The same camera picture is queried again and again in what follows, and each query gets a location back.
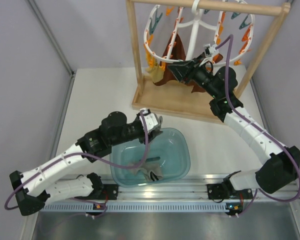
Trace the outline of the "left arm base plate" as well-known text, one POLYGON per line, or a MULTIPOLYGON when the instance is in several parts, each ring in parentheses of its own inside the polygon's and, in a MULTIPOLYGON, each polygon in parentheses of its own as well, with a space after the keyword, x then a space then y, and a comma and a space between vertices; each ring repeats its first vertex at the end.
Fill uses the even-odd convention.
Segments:
POLYGON ((117 184, 104 184, 103 190, 99 193, 91 193, 88 196, 77 196, 75 199, 79 200, 117 200, 119 194, 119 186, 117 184))

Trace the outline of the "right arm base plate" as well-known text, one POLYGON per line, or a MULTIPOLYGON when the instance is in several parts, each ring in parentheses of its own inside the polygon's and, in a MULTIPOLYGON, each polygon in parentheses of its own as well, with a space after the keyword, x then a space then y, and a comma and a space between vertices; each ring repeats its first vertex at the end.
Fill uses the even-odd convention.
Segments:
POLYGON ((240 198, 240 194, 231 185, 212 183, 206 186, 209 200, 238 200, 240 198))

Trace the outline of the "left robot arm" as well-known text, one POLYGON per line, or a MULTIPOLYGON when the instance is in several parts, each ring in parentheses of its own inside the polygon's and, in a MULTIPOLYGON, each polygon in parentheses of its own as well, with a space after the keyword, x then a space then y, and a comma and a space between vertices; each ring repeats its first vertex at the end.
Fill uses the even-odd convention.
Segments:
POLYGON ((8 198, 15 197, 16 209, 22 216, 37 213, 61 200, 97 199, 103 194, 104 185, 96 173, 72 180, 62 180, 62 177, 96 161, 119 169, 140 167, 146 161, 150 142, 162 133, 162 123, 163 117, 148 108, 142 108, 131 123, 123 112, 111 112, 98 128, 87 132, 61 154, 32 170, 12 172, 9 179, 13 193, 8 198), (113 147, 134 140, 145 145, 143 157, 136 163, 120 165, 104 159, 113 147))

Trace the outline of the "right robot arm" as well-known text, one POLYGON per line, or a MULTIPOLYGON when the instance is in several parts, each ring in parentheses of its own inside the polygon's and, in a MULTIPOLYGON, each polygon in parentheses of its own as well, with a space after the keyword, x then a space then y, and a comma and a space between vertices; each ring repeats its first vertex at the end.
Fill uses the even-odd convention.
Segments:
POLYGON ((237 74, 231 67, 223 66, 216 73, 207 69, 210 62, 201 56, 187 61, 175 61, 168 70, 183 84, 193 83, 211 97, 212 113, 234 130, 253 150, 261 163, 260 169, 236 171, 223 180, 223 192, 228 198, 236 198, 242 190, 260 189, 273 194, 298 179, 300 150, 287 147, 262 128, 244 108, 233 93, 237 86, 237 74))

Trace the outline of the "yellow sock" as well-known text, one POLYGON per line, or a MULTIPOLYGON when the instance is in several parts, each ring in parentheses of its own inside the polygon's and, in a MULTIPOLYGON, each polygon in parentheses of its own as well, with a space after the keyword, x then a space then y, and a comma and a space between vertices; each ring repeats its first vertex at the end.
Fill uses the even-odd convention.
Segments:
POLYGON ((164 77, 164 70, 161 69, 160 66, 156 65, 151 69, 150 76, 153 83, 160 82, 164 77))
POLYGON ((154 73, 156 73, 157 71, 157 63, 153 63, 152 65, 149 65, 145 71, 149 74, 149 75, 153 75, 154 73))

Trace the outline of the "white round clip hanger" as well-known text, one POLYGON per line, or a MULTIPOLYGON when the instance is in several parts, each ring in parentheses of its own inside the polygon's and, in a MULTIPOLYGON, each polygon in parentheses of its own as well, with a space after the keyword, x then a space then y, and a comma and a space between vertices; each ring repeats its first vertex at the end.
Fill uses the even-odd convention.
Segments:
MULTIPOLYGON (((163 53, 163 56, 157 55, 154 51, 151 50, 151 44, 154 38, 154 32, 157 28, 158 23, 160 22, 163 12, 160 13, 158 16, 158 9, 161 5, 157 4, 151 10, 145 29, 143 33, 143 46, 145 49, 145 57, 146 62, 149 68, 154 68, 155 66, 160 66, 163 70, 165 70, 166 64, 171 64, 173 61, 179 61, 181 58, 177 57, 176 53, 173 53, 173 49, 176 46, 177 36, 180 29, 189 28, 191 27, 191 33, 189 37, 189 43, 187 52, 185 55, 186 60, 190 60, 194 56, 195 47, 197 44, 198 32, 200 28, 204 28, 205 30, 213 31, 213 39, 211 38, 211 43, 207 43, 203 45, 203 47, 211 47, 216 48, 221 44, 221 35, 224 31, 224 21, 226 18, 226 11, 222 10, 219 12, 218 21, 216 25, 211 25, 204 22, 201 18, 203 15, 207 14, 210 10, 209 9, 200 9, 194 10, 194 7, 191 7, 191 12, 193 15, 193 19, 187 22, 182 22, 184 18, 182 17, 182 13, 184 11, 184 7, 179 6, 177 9, 177 17, 174 21, 174 27, 172 34, 170 36, 170 40, 167 43, 167 50, 166 53, 163 53)), ((244 35, 242 36, 241 41, 244 43, 241 49, 238 52, 238 55, 234 58, 229 60, 230 64, 234 66, 241 65, 241 58, 243 55, 250 51, 249 47, 253 40, 253 33, 254 33, 254 24, 255 24, 255 15, 251 13, 245 13, 246 16, 242 23, 239 26, 239 30, 246 29, 244 35)), ((223 61, 220 52, 217 50, 216 53, 211 53, 212 55, 206 56, 206 58, 211 61, 216 66, 225 66, 226 62, 223 61)))

